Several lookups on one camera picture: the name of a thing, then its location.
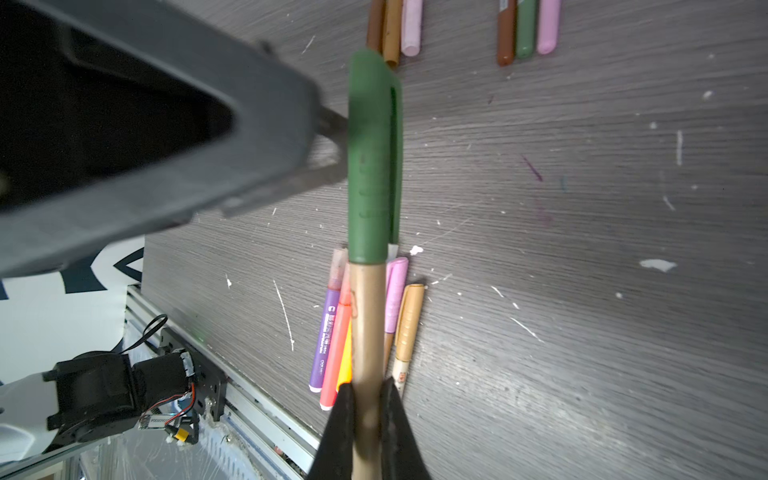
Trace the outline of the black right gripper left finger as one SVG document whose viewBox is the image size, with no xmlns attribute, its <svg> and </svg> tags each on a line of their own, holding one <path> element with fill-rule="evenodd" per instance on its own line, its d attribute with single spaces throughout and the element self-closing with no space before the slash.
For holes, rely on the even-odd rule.
<svg viewBox="0 0 768 480">
<path fill-rule="evenodd" d="M 342 384 L 307 480 L 350 480 L 355 434 L 355 396 L 350 383 Z"/>
</svg>

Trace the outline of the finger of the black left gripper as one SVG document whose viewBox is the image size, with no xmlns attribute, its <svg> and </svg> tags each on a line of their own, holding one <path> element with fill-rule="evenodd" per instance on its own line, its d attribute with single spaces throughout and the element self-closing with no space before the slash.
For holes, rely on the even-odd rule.
<svg viewBox="0 0 768 480">
<path fill-rule="evenodd" d="M 294 173 L 226 200 L 221 206 L 222 216 L 231 218 L 242 215 L 341 182 L 347 176 L 346 139 L 347 119 L 329 108 L 321 107 L 306 164 Z"/>
<path fill-rule="evenodd" d="M 312 80 L 165 2 L 3 2 L 2 276 L 294 173 L 320 108 Z"/>
</svg>

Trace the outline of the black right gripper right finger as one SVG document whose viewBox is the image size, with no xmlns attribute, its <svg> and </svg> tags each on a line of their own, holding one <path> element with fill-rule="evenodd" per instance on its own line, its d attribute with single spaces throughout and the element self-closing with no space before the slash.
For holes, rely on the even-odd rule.
<svg viewBox="0 0 768 480">
<path fill-rule="evenodd" d="M 393 378 L 380 394 L 381 475 L 384 480 L 430 480 Z"/>
</svg>

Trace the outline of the green capped tan marker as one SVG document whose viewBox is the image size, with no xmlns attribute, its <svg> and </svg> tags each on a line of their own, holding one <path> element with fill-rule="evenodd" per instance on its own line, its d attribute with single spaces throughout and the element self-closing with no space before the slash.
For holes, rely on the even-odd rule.
<svg viewBox="0 0 768 480">
<path fill-rule="evenodd" d="M 384 382 L 386 264 L 399 242 L 403 170 L 402 92 L 376 51 L 355 53 L 348 95 L 348 253 L 352 294 L 352 476 L 382 476 L 380 391 Z"/>
</svg>

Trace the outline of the brown pen cap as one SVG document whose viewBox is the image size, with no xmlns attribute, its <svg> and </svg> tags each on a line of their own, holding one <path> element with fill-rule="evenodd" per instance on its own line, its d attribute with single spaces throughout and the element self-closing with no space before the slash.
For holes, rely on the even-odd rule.
<svg viewBox="0 0 768 480">
<path fill-rule="evenodd" d="M 385 0 L 372 0 L 368 12 L 366 47 L 382 53 Z"/>
</svg>

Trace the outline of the tan pen cap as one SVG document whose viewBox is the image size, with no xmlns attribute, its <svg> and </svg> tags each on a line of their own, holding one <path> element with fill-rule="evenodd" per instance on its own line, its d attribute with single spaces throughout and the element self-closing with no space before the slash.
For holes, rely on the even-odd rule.
<svg viewBox="0 0 768 480">
<path fill-rule="evenodd" d="M 400 62 L 402 6 L 402 0 L 385 1 L 382 56 L 390 69 L 396 69 Z"/>
</svg>

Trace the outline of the tan marker pen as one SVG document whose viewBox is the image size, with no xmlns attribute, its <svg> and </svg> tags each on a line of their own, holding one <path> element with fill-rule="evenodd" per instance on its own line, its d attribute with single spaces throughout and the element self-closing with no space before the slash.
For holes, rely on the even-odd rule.
<svg viewBox="0 0 768 480">
<path fill-rule="evenodd" d="M 400 395 L 403 395 L 410 369 L 425 291 L 424 284 L 409 284 L 402 297 L 392 366 L 392 378 Z"/>
</svg>

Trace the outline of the lilac capped tan marker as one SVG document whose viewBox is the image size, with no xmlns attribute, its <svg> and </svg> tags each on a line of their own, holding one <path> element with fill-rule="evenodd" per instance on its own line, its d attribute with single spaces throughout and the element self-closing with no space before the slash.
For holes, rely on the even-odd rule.
<svg viewBox="0 0 768 480">
<path fill-rule="evenodd" d="M 384 368 L 388 367 L 389 356 L 398 327 L 402 295 L 407 279 L 409 259 L 396 257 L 387 264 L 386 301 L 384 326 Z"/>
</svg>

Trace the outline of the dark brown marker pen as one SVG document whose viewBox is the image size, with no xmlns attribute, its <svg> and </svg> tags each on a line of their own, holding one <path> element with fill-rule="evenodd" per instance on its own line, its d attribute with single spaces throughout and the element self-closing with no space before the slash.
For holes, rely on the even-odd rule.
<svg viewBox="0 0 768 480">
<path fill-rule="evenodd" d="M 497 63 L 510 65 L 515 58 L 516 1 L 499 0 L 497 15 Z"/>
</svg>

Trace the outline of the green marker pen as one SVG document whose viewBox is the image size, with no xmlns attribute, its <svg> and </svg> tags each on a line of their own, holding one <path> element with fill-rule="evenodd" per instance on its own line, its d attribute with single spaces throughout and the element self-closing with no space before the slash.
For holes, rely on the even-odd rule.
<svg viewBox="0 0 768 480">
<path fill-rule="evenodd" d="M 536 45 L 538 1 L 518 0 L 516 14 L 516 57 L 527 59 Z"/>
</svg>

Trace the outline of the brown capped pink marker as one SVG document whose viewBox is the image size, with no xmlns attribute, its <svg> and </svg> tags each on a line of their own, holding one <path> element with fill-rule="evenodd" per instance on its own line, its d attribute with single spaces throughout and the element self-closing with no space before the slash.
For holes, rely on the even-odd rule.
<svg viewBox="0 0 768 480">
<path fill-rule="evenodd" d="M 557 47 L 561 8 L 561 0 L 539 1 L 537 52 L 540 55 L 550 54 Z"/>
</svg>

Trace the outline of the pink pen cap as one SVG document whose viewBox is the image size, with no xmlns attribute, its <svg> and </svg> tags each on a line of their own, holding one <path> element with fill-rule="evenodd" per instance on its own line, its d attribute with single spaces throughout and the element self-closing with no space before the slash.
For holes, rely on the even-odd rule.
<svg viewBox="0 0 768 480">
<path fill-rule="evenodd" d="M 415 57 L 421 50 L 423 0 L 404 0 L 401 22 L 401 52 Z"/>
</svg>

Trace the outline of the pink red marker pen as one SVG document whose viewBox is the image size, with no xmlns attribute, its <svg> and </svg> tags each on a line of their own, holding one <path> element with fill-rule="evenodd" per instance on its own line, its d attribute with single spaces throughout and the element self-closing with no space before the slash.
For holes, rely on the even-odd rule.
<svg viewBox="0 0 768 480">
<path fill-rule="evenodd" d="M 320 393 L 319 404 L 322 410 L 333 408 L 339 385 L 343 352 L 351 317 L 350 266 L 345 265 L 339 300 L 337 302 L 335 323 L 326 362 L 326 372 Z"/>
</svg>

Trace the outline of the purple marker pen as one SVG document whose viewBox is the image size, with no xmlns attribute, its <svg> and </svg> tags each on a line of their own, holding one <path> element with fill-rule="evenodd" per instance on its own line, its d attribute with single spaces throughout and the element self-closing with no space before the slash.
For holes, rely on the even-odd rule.
<svg viewBox="0 0 768 480">
<path fill-rule="evenodd" d="M 347 258 L 348 254 L 346 248 L 335 249 L 332 255 L 320 327 L 308 384 L 310 391 L 313 393 L 320 393 L 322 391 L 329 355 L 328 351 L 334 328 L 336 309 L 341 294 Z"/>
</svg>

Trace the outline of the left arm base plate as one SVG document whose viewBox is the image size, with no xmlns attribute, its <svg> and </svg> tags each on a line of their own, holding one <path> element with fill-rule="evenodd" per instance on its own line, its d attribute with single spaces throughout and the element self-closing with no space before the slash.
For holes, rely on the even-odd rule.
<svg viewBox="0 0 768 480">
<path fill-rule="evenodd" d="M 200 348 L 173 328 L 166 327 L 162 330 L 160 345 L 167 352 L 183 349 L 190 354 L 194 366 L 193 383 L 196 397 L 192 410 L 200 416 L 218 422 L 224 413 L 226 403 L 227 374 Z"/>
</svg>

